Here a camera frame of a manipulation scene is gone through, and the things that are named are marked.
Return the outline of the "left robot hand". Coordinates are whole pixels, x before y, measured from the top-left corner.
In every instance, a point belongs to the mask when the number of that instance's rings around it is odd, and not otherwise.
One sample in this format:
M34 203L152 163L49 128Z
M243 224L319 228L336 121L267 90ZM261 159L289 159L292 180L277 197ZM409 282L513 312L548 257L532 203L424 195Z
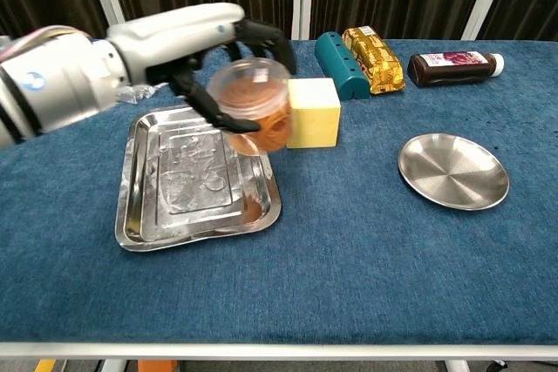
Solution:
M260 126L222 111L194 79L204 56L223 47L232 61L242 57L243 43L257 57L269 51L289 73L296 73L295 54L282 31L245 17L235 3L204 3L115 24L106 40L118 52L133 85L170 84L213 127L232 133L257 132Z

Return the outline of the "clear plastic cup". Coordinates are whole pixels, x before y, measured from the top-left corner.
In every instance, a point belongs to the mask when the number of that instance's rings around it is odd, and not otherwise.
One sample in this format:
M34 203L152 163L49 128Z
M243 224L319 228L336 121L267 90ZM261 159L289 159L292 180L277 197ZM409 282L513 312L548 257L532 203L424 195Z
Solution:
M236 60L218 70L207 86L222 111L259 124L260 130L227 135L229 145L248 156L284 148L292 132L287 68L272 59Z

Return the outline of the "yellow sponge block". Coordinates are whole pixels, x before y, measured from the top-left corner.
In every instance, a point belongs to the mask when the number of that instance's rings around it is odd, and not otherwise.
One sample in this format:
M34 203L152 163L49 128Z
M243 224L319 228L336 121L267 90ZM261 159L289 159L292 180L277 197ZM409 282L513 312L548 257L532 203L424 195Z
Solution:
M292 113L289 149L337 145L341 104L332 78L292 78L288 82Z

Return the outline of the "bundle of clear straws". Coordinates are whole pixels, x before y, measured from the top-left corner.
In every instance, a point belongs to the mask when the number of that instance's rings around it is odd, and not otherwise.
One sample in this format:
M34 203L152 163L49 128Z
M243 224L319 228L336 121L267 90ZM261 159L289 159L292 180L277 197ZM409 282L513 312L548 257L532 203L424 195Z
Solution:
M119 103L137 105L144 99L151 98L156 88L151 85L132 85L118 89L116 99Z

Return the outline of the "rectangular steel tray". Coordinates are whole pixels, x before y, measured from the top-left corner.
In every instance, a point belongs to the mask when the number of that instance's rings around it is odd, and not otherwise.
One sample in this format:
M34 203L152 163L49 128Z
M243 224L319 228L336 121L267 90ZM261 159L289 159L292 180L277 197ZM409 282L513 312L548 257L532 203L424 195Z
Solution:
M259 232L281 210L268 156L237 153L192 108L155 109L132 122L115 222L125 250Z

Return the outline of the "teal plastic holder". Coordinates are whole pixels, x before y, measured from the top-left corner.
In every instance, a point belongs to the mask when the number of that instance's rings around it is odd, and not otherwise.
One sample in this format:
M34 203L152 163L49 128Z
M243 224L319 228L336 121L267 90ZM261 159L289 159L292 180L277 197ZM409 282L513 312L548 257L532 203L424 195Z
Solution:
M322 34L315 44L315 56L323 74L333 80L341 101L370 97L370 82L338 33Z

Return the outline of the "gold snack packet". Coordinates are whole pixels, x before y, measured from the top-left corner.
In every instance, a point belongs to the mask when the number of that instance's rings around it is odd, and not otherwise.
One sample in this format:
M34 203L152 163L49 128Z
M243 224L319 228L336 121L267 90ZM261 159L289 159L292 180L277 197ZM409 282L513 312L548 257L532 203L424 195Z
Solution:
M371 95L405 88L401 63L374 29L368 25L349 28L342 34L342 39L369 81Z

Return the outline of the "brown bottle white cap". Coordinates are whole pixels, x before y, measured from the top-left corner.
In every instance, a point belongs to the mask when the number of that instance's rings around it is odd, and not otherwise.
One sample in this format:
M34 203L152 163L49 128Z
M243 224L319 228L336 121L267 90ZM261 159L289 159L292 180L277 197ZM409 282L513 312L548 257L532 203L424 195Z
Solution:
M469 85L498 77L505 59L498 53L452 51L413 54L407 75L417 87Z

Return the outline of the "blue table cloth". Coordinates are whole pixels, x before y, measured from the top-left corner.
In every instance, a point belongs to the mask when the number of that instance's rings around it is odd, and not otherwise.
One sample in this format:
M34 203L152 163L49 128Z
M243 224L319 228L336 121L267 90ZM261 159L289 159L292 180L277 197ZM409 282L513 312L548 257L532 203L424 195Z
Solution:
M259 233L117 244L128 129L168 90L0 151L0 342L558 344L558 42L390 47L505 68L343 103L336 147L271 155L282 215ZM425 132L491 151L507 198L468 213L417 195L397 157Z

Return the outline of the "round steel plate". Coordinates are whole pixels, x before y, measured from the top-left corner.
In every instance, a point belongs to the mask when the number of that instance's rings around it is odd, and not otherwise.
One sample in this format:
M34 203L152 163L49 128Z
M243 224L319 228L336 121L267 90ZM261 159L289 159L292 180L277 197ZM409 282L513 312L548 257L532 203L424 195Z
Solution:
M498 206L510 187L505 167L491 152L448 133L409 139L398 153L398 170L423 198L462 211Z

